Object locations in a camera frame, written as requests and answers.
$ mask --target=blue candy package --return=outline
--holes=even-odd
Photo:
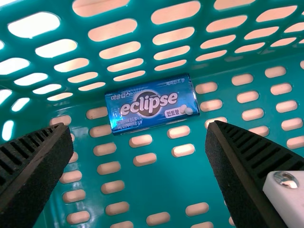
[[[199,115],[188,74],[107,93],[113,134],[144,130]]]

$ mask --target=ventilation slot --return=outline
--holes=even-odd
[[[249,144],[247,147],[245,147],[244,149],[241,150],[241,154],[244,154],[245,152],[247,152],[250,148],[252,148],[254,145],[256,145],[261,140],[262,140],[261,138],[254,140],[251,144]]]
[[[19,139],[19,141],[31,152],[33,153],[35,150],[24,140],[24,139]]]
[[[16,151],[18,151],[19,154],[22,155],[22,157],[24,157],[25,159],[29,158],[29,156],[20,147],[18,147],[17,144],[15,144],[14,142],[11,142],[10,144],[12,147],[14,147]]]
[[[4,161],[2,161],[1,159],[0,159],[0,166],[6,171],[6,172],[8,172],[10,175],[12,175],[13,174],[13,170],[10,168],[10,166],[8,166]]]
[[[248,142],[250,139],[252,139],[254,136],[253,135],[250,135],[248,136],[246,139],[244,139],[243,141],[241,141],[239,143],[239,145],[237,145],[238,148],[242,147],[246,142]]]
[[[6,182],[5,179],[4,179],[3,177],[0,176],[0,185],[5,184],[5,182]]]
[[[256,163],[254,163],[251,167],[253,169],[255,169],[256,167],[258,167],[260,164],[262,164],[263,162],[265,162],[268,158],[272,157],[273,155],[275,155],[277,152],[279,152],[281,150],[281,148],[275,148],[274,150],[272,150],[269,154],[267,154],[266,156],[264,156],[263,158],[261,158],[260,160],[258,160]]]
[[[42,133],[43,133],[46,137],[48,137],[48,133],[47,133],[46,130],[42,130]]]
[[[22,164],[22,162],[19,161],[14,155],[12,155],[5,147],[1,147],[0,151],[2,151],[16,165]]]
[[[257,156],[259,153],[261,153],[263,150],[265,150],[268,146],[270,146],[271,143],[267,142],[263,146],[259,147],[256,151],[254,151],[251,155],[246,157],[246,160],[249,161],[253,159],[255,156]]]
[[[267,167],[263,171],[261,171],[257,176],[261,179],[265,177],[269,172],[275,170],[277,167],[282,165],[284,162],[287,162],[289,159],[292,158],[292,155],[286,154],[284,157],[277,160],[275,163],[273,163],[271,166]]]
[[[35,146],[37,146],[37,147],[39,147],[40,145],[39,145],[39,143],[38,142],[36,142],[36,140],[35,139],[33,139],[33,137],[32,136],[28,136],[28,138],[35,144]]]
[[[246,132],[242,132],[240,135],[238,135],[233,142],[236,143],[240,138],[242,138],[244,135],[246,134]]]
[[[304,163],[301,161],[298,161],[296,164],[294,164],[292,167],[287,169],[288,171],[297,171],[300,170],[304,166]]]
[[[38,133],[35,133],[35,135],[39,138],[40,141],[44,142],[44,139],[42,138],[42,136]]]

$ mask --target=white light through holes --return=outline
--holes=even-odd
[[[60,88],[61,88],[61,85],[59,85],[59,84],[49,84],[49,85],[46,85],[46,86],[41,87],[39,89],[33,90],[33,93],[35,93],[35,94],[47,94],[49,92],[55,91],[55,90],[60,89]]]
[[[0,90],[0,104],[2,104],[11,94],[12,91],[9,89]]]
[[[29,85],[35,84],[37,82],[43,81],[47,78],[48,78],[47,74],[33,73],[33,74],[30,74],[30,75],[27,75],[25,77],[15,80],[14,83],[19,86],[29,86]]]
[[[55,30],[60,25],[59,18],[48,12],[39,12],[8,25],[9,31],[17,37],[33,38],[42,33]]]
[[[0,75],[8,75],[29,66],[29,61],[23,58],[10,58],[0,62]]]
[[[11,107],[13,112],[20,111],[29,102],[28,97],[18,99],[15,104]]]
[[[14,122],[12,120],[8,120],[4,123],[2,129],[2,139],[8,141],[11,139],[13,133]]]
[[[17,0],[1,0],[0,1],[0,7],[5,6],[5,5],[10,4],[12,2],[15,2],[15,1],[17,1]]]

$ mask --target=eclipse logo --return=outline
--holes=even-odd
[[[161,107],[169,104],[175,104],[177,102],[178,94],[172,93],[170,95],[163,95],[159,97],[157,94],[151,91],[143,91],[138,95],[136,101],[131,104],[124,104],[120,113],[122,115],[128,115],[131,113],[140,113],[142,116],[153,116],[157,114]]]

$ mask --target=oval hole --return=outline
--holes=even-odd
[[[89,31],[89,38],[93,41],[104,41],[133,32],[137,27],[134,19],[123,19]]]
[[[55,90],[58,90],[61,88],[61,85],[59,84],[49,84],[49,85],[46,85],[44,87],[41,87],[39,89],[35,89],[33,90],[33,93],[35,94],[47,94],[47,93],[50,93],[52,91],[55,91]]]
[[[20,98],[18,99],[13,106],[11,107],[11,110],[13,112],[18,112],[20,111],[27,103],[29,102],[28,97]]]
[[[142,58],[135,58],[132,60],[128,60],[122,63],[117,63],[111,66],[108,66],[107,70],[110,72],[117,72],[117,71],[121,71],[121,70],[125,70],[125,69],[129,69],[131,67],[136,67],[139,66],[143,63],[143,59]]]
[[[287,6],[287,7],[280,7],[275,9],[266,10],[260,16],[257,17],[257,22],[269,21],[269,20],[276,20],[288,17],[291,15],[297,6]]]
[[[266,77],[273,78],[286,74],[286,69],[282,66],[272,67],[265,70]]]
[[[120,168],[121,168],[120,163],[117,161],[113,161],[99,165],[97,167],[97,172],[100,175],[106,175],[106,174],[118,172]]]
[[[235,53],[254,51],[254,50],[257,50],[257,49],[261,48],[262,46],[264,46],[264,44],[265,44],[265,42],[245,45],[245,46],[239,47],[237,50],[235,50]]]
[[[198,84],[195,87],[195,91],[198,94],[211,93],[216,91],[217,89],[218,89],[218,84],[216,84],[215,82],[206,82],[206,83]]]
[[[111,194],[114,192],[122,191],[123,189],[124,182],[122,180],[108,182],[101,186],[101,192],[103,194]]]
[[[132,73],[129,73],[129,74],[126,74],[126,75],[121,75],[121,76],[115,77],[113,80],[116,81],[116,82],[121,82],[121,81],[124,81],[124,80],[128,80],[128,79],[131,79],[131,78],[142,76],[145,73],[146,72],[144,70],[139,70],[139,71],[132,72]]]
[[[75,140],[75,136],[71,133],[72,142]]]
[[[129,140],[129,145],[132,148],[146,146],[152,143],[152,137],[149,134],[133,137]]]
[[[156,25],[160,25],[175,20],[189,18],[194,16],[199,9],[199,1],[189,1],[156,10],[151,16],[151,21]]]
[[[304,30],[304,22],[296,23],[286,29],[284,32],[299,32]]]
[[[61,93],[61,94],[49,97],[48,100],[49,101],[59,101],[59,100],[68,98],[72,95],[73,95],[72,93]]]
[[[73,11],[81,17],[91,17],[128,4],[130,0],[76,0]]]
[[[173,127],[167,131],[167,136],[170,139],[177,139],[190,134],[190,128],[188,126]]]
[[[37,55],[44,58],[53,58],[77,48],[77,43],[71,39],[61,39],[50,44],[36,48]]]
[[[170,50],[156,53],[154,55],[154,59],[163,60],[163,59],[171,58],[174,56],[180,56],[180,55],[187,53],[189,50],[190,50],[190,46],[182,46],[182,47],[173,48]]]
[[[270,45],[271,47],[279,47],[279,46],[284,46],[287,44],[290,44],[292,42],[294,42],[296,39],[296,37],[290,37],[290,38],[284,38],[284,39],[280,39],[278,41],[276,41],[275,43],[273,43],[272,45]]]
[[[30,74],[30,75],[27,75],[25,77],[15,80],[14,83],[19,86],[29,86],[29,85],[35,84],[37,82],[41,82],[47,78],[48,78],[47,74],[33,73],[33,74]]]
[[[2,139],[5,141],[9,141],[13,134],[14,121],[8,120],[4,123],[2,129]]]
[[[212,222],[203,222],[191,226],[191,228],[213,228]]]
[[[242,113],[242,118],[245,121],[256,120],[264,116],[264,110],[261,108],[254,108]]]
[[[246,103],[250,101],[255,101],[259,97],[259,94],[256,91],[249,91],[240,93],[237,95],[237,101],[240,103]]]
[[[78,90],[89,91],[89,90],[92,90],[92,89],[97,89],[97,88],[103,87],[104,85],[105,85],[104,82],[95,82],[93,84],[89,84],[87,86],[80,87],[80,88],[78,88]]]
[[[195,216],[204,214],[209,210],[209,205],[207,203],[197,203],[190,205],[186,208],[186,215]]]
[[[278,85],[273,85],[270,88],[270,91],[273,95],[286,94],[292,91],[292,87],[289,83],[282,83]]]
[[[281,126],[284,131],[291,131],[303,127],[303,121],[301,118],[293,118],[283,121]]]
[[[118,215],[127,212],[129,207],[127,202],[114,203],[106,206],[105,212],[107,215]]]
[[[59,18],[47,12],[39,12],[8,25],[9,31],[17,37],[33,38],[59,27]]]
[[[109,124],[93,127],[90,130],[90,136],[92,136],[93,138],[109,135],[111,133],[111,126]]]
[[[0,90],[0,104],[2,104],[13,92],[9,89]]]
[[[179,67],[179,66],[184,65],[186,62],[187,61],[185,59],[183,59],[183,60],[175,61],[175,62],[172,62],[172,63],[159,65],[155,68],[155,70],[156,71],[161,71],[161,70],[171,69],[171,68],[174,68],[174,67]]]
[[[86,198],[86,192],[82,189],[68,191],[63,194],[62,199],[65,203],[73,203],[80,200],[84,200]]]
[[[108,110],[106,107],[92,108],[86,112],[86,117],[89,120],[105,117],[107,115],[108,115]]]
[[[133,159],[133,164],[137,167],[150,165],[155,162],[156,162],[155,153],[146,153],[146,154],[138,155]]]
[[[193,154],[194,151],[195,151],[194,145],[188,143],[188,144],[185,144],[182,146],[173,147],[171,153],[174,157],[178,158],[178,157],[183,157],[183,156]]]
[[[138,51],[140,48],[141,44],[139,42],[132,41],[126,44],[121,44],[115,47],[102,50],[101,52],[99,52],[99,56],[103,59],[111,59]]]
[[[209,124],[212,123],[212,122],[214,122],[214,121],[216,121],[216,120],[219,120],[219,121],[222,121],[222,122],[225,122],[225,123],[228,122],[227,119],[225,117],[223,117],[223,116],[217,117],[217,118],[213,118],[213,119],[209,119],[209,120],[206,120],[206,122],[205,122],[205,128],[208,128]]]
[[[67,216],[67,222],[71,225],[87,222],[90,219],[90,214],[86,210],[71,213]]]
[[[253,30],[249,32],[244,39],[256,39],[260,37],[267,37],[274,34],[279,29],[278,26],[270,27],[270,28],[261,28],[257,30]]]
[[[97,76],[98,76],[98,74],[96,72],[87,72],[87,73],[84,73],[84,74],[81,74],[81,75],[70,77],[67,80],[70,83],[79,83],[79,82],[84,82],[86,80],[96,78]]]
[[[68,163],[70,164],[76,162],[77,160],[78,160],[78,153],[74,152]]]
[[[86,58],[75,58],[70,61],[60,63],[54,66],[54,69],[58,72],[69,72],[71,70],[76,70],[82,67],[85,67],[89,64],[89,60]]]
[[[195,60],[196,61],[204,61],[204,60],[208,60],[208,59],[218,58],[218,57],[223,56],[226,53],[227,53],[227,50],[207,53],[207,54],[204,54],[204,55],[201,55],[201,56],[197,57]]]
[[[235,86],[241,86],[248,83],[252,83],[253,76],[251,74],[243,74],[243,75],[237,75],[232,78],[232,84]]]
[[[10,58],[0,62],[0,75],[8,75],[29,66],[29,61],[23,58]]]
[[[267,126],[260,126],[249,129],[250,132],[266,137],[269,135],[269,128]]]
[[[231,43],[237,36],[236,35],[230,35],[230,36],[225,36],[225,37],[219,37],[215,39],[210,39],[205,41],[204,43],[201,44],[200,48],[201,49],[207,49],[207,48],[212,48],[212,47],[217,47],[221,46],[224,44],[229,44]]]
[[[203,112],[209,112],[213,110],[220,109],[223,106],[223,102],[219,99],[214,99],[210,101],[205,101],[200,104],[200,109]]]
[[[298,136],[287,140],[287,147],[289,149],[297,149],[304,147],[304,136]]]
[[[64,172],[60,177],[59,181],[63,184],[68,184],[81,180],[82,174],[79,170],[74,170],[70,172]]]
[[[117,147],[116,147],[115,143],[110,142],[110,143],[106,143],[106,144],[102,144],[102,145],[98,145],[98,146],[94,147],[93,153],[96,156],[104,156],[107,154],[114,153],[116,151],[116,149],[117,149]]]
[[[236,226],[236,225],[234,225],[234,222],[233,222],[233,220],[232,220],[232,217],[229,218],[229,224],[232,225],[232,226],[234,226],[234,227]]]
[[[235,27],[243,24],[246,20],[247,20],[246,15],[240,15],[240,16],[236,16],[236,17],[216,20],[207,26],[206,31],[207,32],[216,32],[216,31],[221,31],[221,30],[225,30],[225,29],[235,28]]]
[[[133,223],[130,221],[115,223],[110,228],[133,228]]]
[[[297,109],[298,104],[296,101],[293,101],[293,100],[284,101],[284,102],[278,103],[275,108],[279,113],[286,113],[286,112],[290,112],[292,110]]]
[[[156,226],[170,221],[170,214],[168,212],[161,212],[147,217],[148,226]]]
[[[49,124],[54,125],[58,123],[63,123],[64,125],[69,125],[71,122],[72,118],[69,115],[62,115],[51,119]]]
[[[167,44],[167,43],[171,43],[174,41],[189,38],[190,36],[193,35],[193,33],[194,33],[193,27],[186,27],[186,28],[182,28],[182,29],[180,28],[177,30],[173,30],[170,32],[165,32],[165,33],[156,35],[153,38],[153,43],[156,45]]]
[[[224,10],[224,9],[228,9],[228,8],[248,5],[254,1],[255,0],[233,0],[233,1],[216,0],[214,3],[214,8],[217,10]]]

